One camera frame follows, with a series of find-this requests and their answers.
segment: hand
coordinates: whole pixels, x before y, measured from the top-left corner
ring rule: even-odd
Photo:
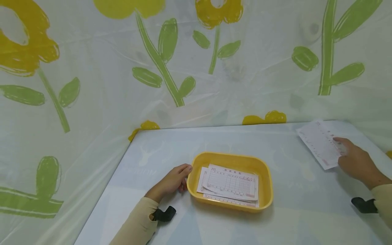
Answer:
[[[376,186],[392,183],[376,167],[369,153],[345,138],[334,138],[346,147],[347,155],[338,160],[340,168],[349,176],[364,183],[370,190]]]
[[[145,195],[157,203],[160,203],[164,196],[173,193],[178,189],[180,193],[187,191],[187,181],[185,178],[192,171],[192,166],[183,164],[173,168],[161,181],[151,188]]]

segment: stack of papers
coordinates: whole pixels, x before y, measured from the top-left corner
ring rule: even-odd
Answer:
[[[259,207],[259,176],[210,164],[201,168],[197,192],[212,200]]]
[[[346,154],[345,147],[333,140],[333,132],[321,120],[308,123],[297,133],[324,170],[338,166],[339,157]]]

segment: table surface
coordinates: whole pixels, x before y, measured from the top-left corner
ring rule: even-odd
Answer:
[[[325,122],[335,135],[368,151],[392,176],[392,161],[354,126]],[[377,214],[360,214],[352,197],[370,199],[338,167],[324,171],[297,136],[303,123],[141,131],[134,138],[81,231],[76,245],[108,244],[146,191],[173,167],[203,151],[255,156],[270,168],[274,201],[259,214],[198,203],[176,193],[161,203],[177,213],[160,224],[149,245],[389,244],[392,232]]]

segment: plastic tray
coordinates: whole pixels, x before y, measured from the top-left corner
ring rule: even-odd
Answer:
[[[208,167],[210,163],[238,171],[257,174],[259,176],[259,207],[248,207],[223,201],[211,200],[203,197],[202,193],[197,192],[201,167]],[[261,210],[271,205],[272,200],[274,199],[269,168],[258,158],[217,152],[202,152],[195,157],[192,166],[193,170],[188,176],[187,187],[189,193],[199,202],[246,212],[260,212]]]

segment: black wrist strap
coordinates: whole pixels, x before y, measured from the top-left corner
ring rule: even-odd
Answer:
[[[365,201],[360,197],[351,199],[351,203],[363,214],[377,214],[378,210],[374,205],[375,199]]]
[[[157,209],[152,214],[154,216],[152,221],[158,220],[162,222],[169,222],[173,219],[175,214],[176,214],[176,210],[172,206],[169,206],[165,212],[160,209]]]

